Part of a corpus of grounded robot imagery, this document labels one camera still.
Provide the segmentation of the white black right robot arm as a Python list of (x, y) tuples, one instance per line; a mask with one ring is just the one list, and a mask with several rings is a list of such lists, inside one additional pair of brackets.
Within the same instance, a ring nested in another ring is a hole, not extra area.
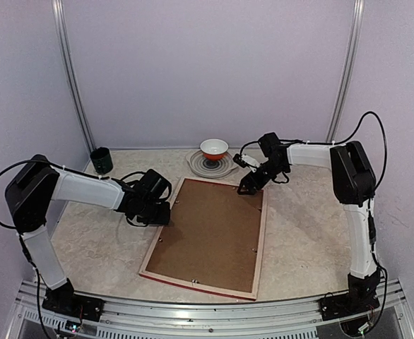
[(374, 195), (377, 188), (372, 166), (362, 144), (358, 141), (310, 143), (302, 140), (283, 140), (274, 132), (264, 134), (256, 144), (265, 162), (259, 162), (240, 150), (233, 160), (250, 171), (237, 189), (240, 195), (254, 195), (269, 182), (289, 182), (288, 173), (293, 165), (322, 167), (330, 170), (333, 193), (343, 206), (348, 221), (351, 248), (351, 267), (348, 274), (348, 292), (344, 295), (323, 297), (324, 311), (359, 311), (379, 306), (376, 288), (382, 270), (377, 264), (374, 248)]

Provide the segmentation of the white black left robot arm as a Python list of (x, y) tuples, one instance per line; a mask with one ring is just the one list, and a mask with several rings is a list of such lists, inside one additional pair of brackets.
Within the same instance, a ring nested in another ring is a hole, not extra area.
[(112, 210), (137, 227), (168, 225), (170, 221), (172, 185), (154, 169), (129, 180), (66, 169), (41, 154), (20, 165), (21, 170), (5, 189), (6, 204), (27, 259), (46, 283), (46, 300), (65, 314), (75, 313), (80, 299), (47, 230), (47, 214), (53, 204), (77, 203)]

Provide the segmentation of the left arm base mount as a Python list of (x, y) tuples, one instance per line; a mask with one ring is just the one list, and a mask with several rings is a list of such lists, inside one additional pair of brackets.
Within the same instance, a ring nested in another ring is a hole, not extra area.
[(99, 298), (47, 289), (42, 307), (82, 321), (99, 322), (104, 304)]

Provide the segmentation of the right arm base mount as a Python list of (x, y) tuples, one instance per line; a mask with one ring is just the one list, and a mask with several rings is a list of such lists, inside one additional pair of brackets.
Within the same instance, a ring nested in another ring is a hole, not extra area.
[(353, 301), (349, 293), (333, 295), (326, 294), (319, 300), (322, 321), (330, 321), (347, 316), (360, 314), (380, 306), (377, 296)]

